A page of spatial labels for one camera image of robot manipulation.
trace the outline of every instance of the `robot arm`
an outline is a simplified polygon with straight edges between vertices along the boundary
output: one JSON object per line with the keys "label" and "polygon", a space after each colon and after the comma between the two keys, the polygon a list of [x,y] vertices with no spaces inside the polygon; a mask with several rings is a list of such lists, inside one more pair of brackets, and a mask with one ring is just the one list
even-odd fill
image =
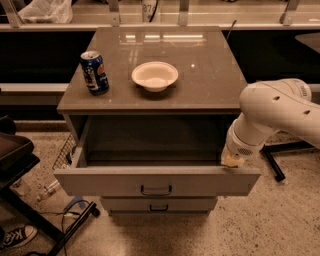
{"label": "robot arm", "polygon": [[320,106],[311,102],[311,90],[303,81],[250,84],[240,95],[240,108],[242,113],[228,130],[222,165],[241,165],[280,130],[320,148]]}

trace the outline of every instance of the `white bowl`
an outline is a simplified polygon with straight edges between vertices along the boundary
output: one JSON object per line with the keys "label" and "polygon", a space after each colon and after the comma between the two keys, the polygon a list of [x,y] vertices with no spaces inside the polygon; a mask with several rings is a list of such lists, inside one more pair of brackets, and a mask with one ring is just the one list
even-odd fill
{"label": "white bowl", "polygon": [[147,62],[133,70],[132,79],[150,92],[160,92],[178,79],[178,70],[165,62]]}

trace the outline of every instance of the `white bag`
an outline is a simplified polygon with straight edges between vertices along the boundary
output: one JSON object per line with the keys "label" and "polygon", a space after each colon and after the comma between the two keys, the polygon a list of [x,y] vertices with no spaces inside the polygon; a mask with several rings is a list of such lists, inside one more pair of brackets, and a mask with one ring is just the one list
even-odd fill
{"label": "white bag", "polygon": [[24,23],[69,23],[72,0],[33,0],[18,12]]}

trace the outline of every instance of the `blue can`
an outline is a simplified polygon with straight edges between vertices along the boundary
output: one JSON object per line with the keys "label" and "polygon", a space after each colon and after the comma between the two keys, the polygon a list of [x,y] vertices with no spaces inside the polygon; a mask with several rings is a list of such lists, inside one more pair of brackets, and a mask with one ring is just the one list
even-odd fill
{"label": "blue can", "polygon": [[107,75],[104,71],[103,59],[98,51],[87,51],[81,54],[80,64],[86,85],[93,95],[109,90]]}

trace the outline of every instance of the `shoe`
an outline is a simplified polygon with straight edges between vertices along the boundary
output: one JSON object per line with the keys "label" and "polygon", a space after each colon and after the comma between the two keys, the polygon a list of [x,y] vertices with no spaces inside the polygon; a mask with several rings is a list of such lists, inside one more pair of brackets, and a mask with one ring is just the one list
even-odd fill
{"label": "shoe", "polygon": [[30,242],[37,234],[37,229],[33,226],[16,228],[8,233],[0,246],[0,252],[8,248],[15,248]]}

